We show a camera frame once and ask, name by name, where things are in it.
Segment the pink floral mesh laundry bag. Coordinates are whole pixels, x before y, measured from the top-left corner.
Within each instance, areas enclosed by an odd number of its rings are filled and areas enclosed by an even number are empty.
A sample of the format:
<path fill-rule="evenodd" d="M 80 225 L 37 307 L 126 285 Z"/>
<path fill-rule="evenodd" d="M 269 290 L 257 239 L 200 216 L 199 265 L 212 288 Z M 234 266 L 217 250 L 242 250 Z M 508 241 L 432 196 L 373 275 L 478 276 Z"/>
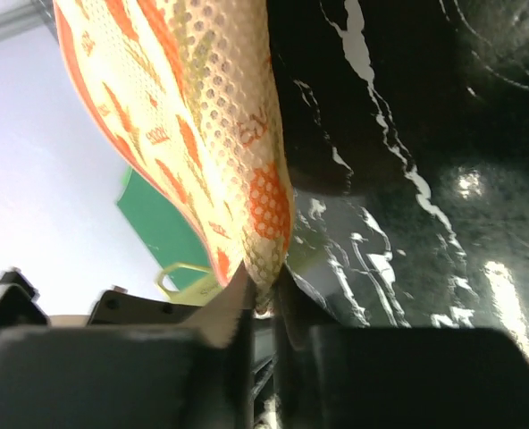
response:
<path fill-rule="evenodd" d="M 263 1 L 57 1 L 83 105 L 203 241 L 221 284 L 279 274 L 294 222 Z"/>

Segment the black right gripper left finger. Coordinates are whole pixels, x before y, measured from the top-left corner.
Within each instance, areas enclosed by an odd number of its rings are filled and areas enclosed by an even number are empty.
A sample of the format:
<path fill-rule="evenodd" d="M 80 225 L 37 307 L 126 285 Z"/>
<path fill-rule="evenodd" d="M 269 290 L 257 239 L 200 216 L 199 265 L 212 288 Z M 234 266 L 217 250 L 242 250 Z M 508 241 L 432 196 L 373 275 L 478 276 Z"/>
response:
<path fill-rule="evenodd" d="M 166 324 L 56 326 L 0 280 L 0 428 L 249 428 L 254 295 L 240 266 Z"/>

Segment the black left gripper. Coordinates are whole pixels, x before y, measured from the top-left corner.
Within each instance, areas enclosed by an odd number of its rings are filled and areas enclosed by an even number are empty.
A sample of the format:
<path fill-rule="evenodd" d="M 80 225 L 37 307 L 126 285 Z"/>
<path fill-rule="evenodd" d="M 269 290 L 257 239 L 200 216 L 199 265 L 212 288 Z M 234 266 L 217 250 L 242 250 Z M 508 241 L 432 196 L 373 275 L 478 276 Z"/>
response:
<path fill-rule="evenodd" d="M 81 327 L 96 324 L 176 324 L 211 300 L 209 277 L 183 291 L 169 291 L 169 300 L 132 296 L 119 287 L 104 291 L 87 315 L 47 315 L 37 304 L 38 291 L 13 269 L 0 277 L 0 328 L 18 325 Z"/>

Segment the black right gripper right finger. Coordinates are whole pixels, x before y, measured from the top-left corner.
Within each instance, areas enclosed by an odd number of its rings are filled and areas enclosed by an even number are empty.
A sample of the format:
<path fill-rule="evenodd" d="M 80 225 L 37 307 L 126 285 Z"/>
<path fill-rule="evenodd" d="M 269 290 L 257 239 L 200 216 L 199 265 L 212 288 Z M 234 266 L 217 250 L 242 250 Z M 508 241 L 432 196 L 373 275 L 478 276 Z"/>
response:
<path fill-rule="evenodd" d="M 273 285 L 283 428 L 529 428 L 529 364 L 491 328 L 347 327 Z"/>

